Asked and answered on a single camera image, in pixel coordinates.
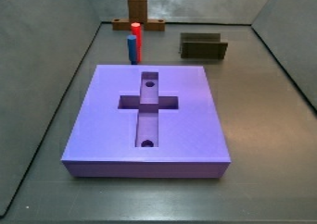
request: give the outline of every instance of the gray floor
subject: gray floor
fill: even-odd
[[[179,58],[179,33],[219,32],[224,60]],[[103,25],[6,221],[317,220],[317,119],[250,27],[167,25],[143,64],[203,65],[232,163],[219,180],[75,179],[60,164],[97,64],[128,64],[125,31]]]

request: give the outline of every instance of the purple foam block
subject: purple foam block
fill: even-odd
[[[61,162],[77,177],[220,178],[230,156],[203,68],[97,66]]]

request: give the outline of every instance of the metal wall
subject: metal wall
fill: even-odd
[[[0,0],[0,216],[100,21],[87,0]]]
[[[270,0],[252,28],[317,108],[317,1]]]
[[[251,24],[267,0],[147,0],[148,18],[167,22]],[[91,0],[99,18],[127,18],[125,0]]]

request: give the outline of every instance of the cross-shaped hole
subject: cross-shaped hole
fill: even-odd
[[[136,147],[159,147],[159,109],[178,109],[176,96],[159,96],[159,73],[141,73],[140,96],[120,95],[119,109],[137,109]]]

